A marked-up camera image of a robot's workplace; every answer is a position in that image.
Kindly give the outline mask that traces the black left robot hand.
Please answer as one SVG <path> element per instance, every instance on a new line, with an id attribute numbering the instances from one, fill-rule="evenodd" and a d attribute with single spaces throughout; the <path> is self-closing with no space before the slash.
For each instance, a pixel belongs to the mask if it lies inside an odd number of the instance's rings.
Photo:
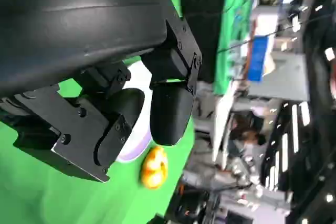
<path id="1" fill-rule="evenodd" d="M 150 131 L 175 145 L 192 114 L 202 54 L 172 0 L 1 0 L 1 122 L 16 148 L 105 183 L 144 106 L 124 61 L 151 73 Z"/>

